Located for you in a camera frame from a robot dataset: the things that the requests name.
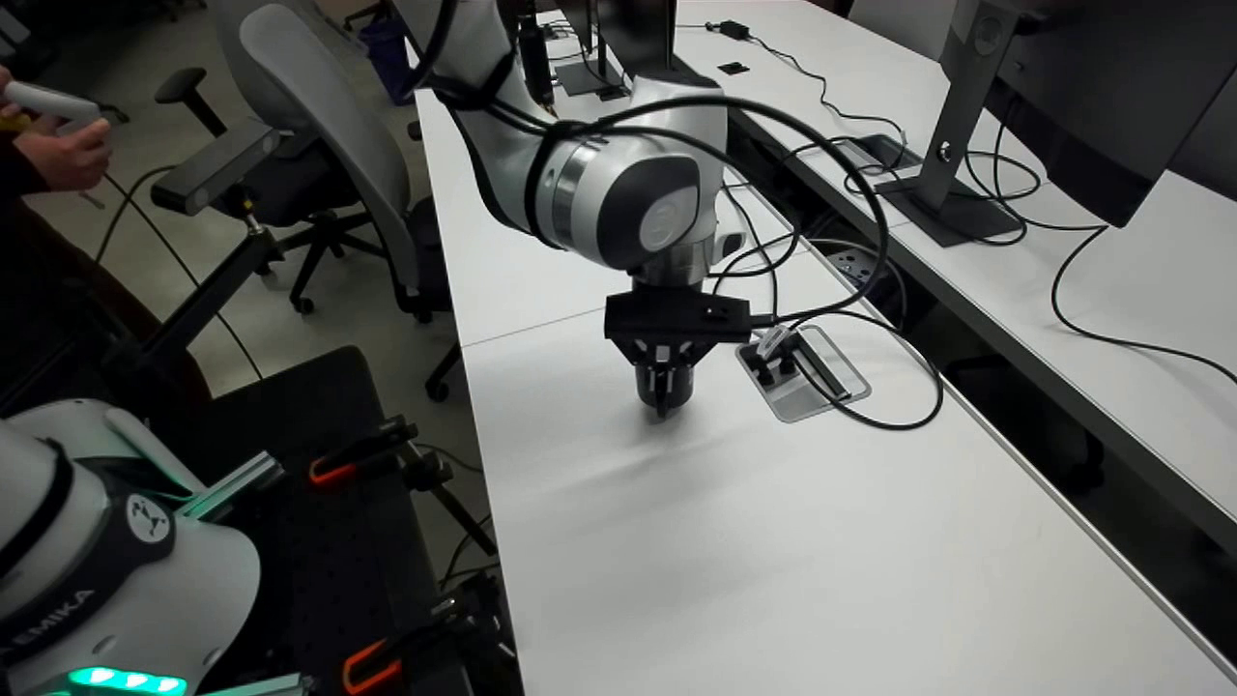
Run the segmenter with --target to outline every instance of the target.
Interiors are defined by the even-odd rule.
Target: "desk surface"
[[[947,77],[935,62],[881,35],[800,0],[765,0],[762,8],[688,0],[680,4],[680,19],[742,19],[777,50],[820,70],[831,81],[831,101],[847,112],[901,120],[912,151],[924,151],[932,139]],[[808,77],[754,43],[684,27],[676,54],[711,73],[727,93],[792,108],[823,135],[874,131],[870,124],[835,120],[816,104],[820,89]],[[723,77],[715,70],[719,62],[746,62],[750,73]],[[993,128],[986,116],[974,143],[990,147]],[[789,147],[804,143],[781,128],[765,131]],[[1005,139],[1005,155],[1036,162],[1013,135]],[[812,162],[827,186],[843,189],[839,166],[823,155],[808,155],[804,162]],[[1082,236],[1032,232],[1021,247],[939,247],[897,209],[885,205],[885,213],[893,220],[893,244],[905,259],[916,259],[912,271],[920,267],[920,282],[982,313],[1028,352],[1032,363],[1063,379],[1067,398],[1082,398],[1082,406],[1125,429],[1136,452],[1171,468],[1175,479],[1237,522],[1237,387],[1183,360],[1082,340],[1051,317],[1051,275]],[[1021,213],[1040,220],[1094,220],[1055,186],[1024,201]],[[1129,228],[1109,232],[1075,263],[1063,282],[1063,305],[1098,333],[1160,340],[1237,367],[1237,325],[1229,309],[1237,275],[1229,259],[1237,259],[1237,201],[1167,174]]]
[[[649,421],[603,340],[626,282],[503,232],[429,97],[421,124],[526,692],[1237,692],[955,394],[908,437],[781,425],[719,348],[692,406]],[[785,309],[847,290],[812,251],[781,286]],[[769,302],[762,278],[727,290]],[[928,410],[893,336],[827,333],[874,383],[862,410]]]

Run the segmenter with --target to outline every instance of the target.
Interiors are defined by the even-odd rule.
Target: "green light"
[[[135,696],[186,696],[189,684],[178,677],[158,677],[158,673],[124,673],[124,669],[77,669],[70,673],[70,684],[85,692],[135,692]]]

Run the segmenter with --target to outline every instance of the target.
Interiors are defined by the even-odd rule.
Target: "white table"
[[[684,23],[742,19],[777,50],[796,54],[808,70],[831,81],[831,101],[847,112],[881,112],[901,120],[912,151],[924,151],[947,97],[947,77],[935,62],[893,46],[831,12],[804,0],[684,0]],[[700,73],[711,73],[727,93],[796,112],[823,135],[870,135],[874,124],[835,120],[816,104],[816,85],[781,66],[754,43],[731,43],[711,31],[680,31],[676,54]],[[750,73],[723,77],[719,62],[746,62]],[[982,120],[974,143],[993,143],[997,120]],[[785,147],[804,139],[769,128]],[[1036,162],[1013,135],[1005,155]],[[804,159],[835,197],[843,174],[823,155]],[[1094,220],[1055,186],[1028,205],[1040,220]],[[1013,363],[1048,387],[1079,421],[1086,421],[1121,460],[1136,464],[1167,491],[1194,522],[1237,553],[1237,387],[1222,375],[1160,360],[1129,348],[1109,348],[1067,333],[1048,305],[1048,286],[1059,263],[1082,236],[1032,232],[1021,247],[939,247],[893,205],[897,259],[939,294],[959,317],[990,336]],[[1129,228],[1098,240],[1063,282],[1063,305],[1075,321],[1175,344],[1237,367],[1237,321],[1229,298],[1237,275],[1237,201],[1225,201],[1179,174],[1167,174]]]
[[[696,398],[649,421],[603,340],[626,282],[503,232],[441,104],[417,108],[526,692],[1237,692],[955,394],[908,437],[781,425],[715,348]],[[812,251],[781,286],[789,309],[847,294]],[[727,290],[769,302],[762,278]],[[924,414],[932,383],[893,336],[827,333],[874,383],[862,410]]]

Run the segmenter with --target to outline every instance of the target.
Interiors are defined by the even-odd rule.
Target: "person's hand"
[[[108,139],[108,120],[93,120],[77,131],[58,131],[54,120],[39,120],[19,131],[12,147],[43,174],[46,189],[89,189],[108,174]]]

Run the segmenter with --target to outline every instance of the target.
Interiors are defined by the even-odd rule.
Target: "robotic arm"
[[[611,298],[607,336],[638,367],[638,391],[657,414],[684,406],[711,344],[746,340],[746,302],[700,294],[719,259],[723,162],[661,135],[549,139],[557,116],[530,97],[495,0],[394,8],[468,139],[487,209],[549,247],[626,271],[634,294]],[[657,77],[638,85],[634,104],[711,89]],[[665,108],[626,128],[727,147],[727,108]]]

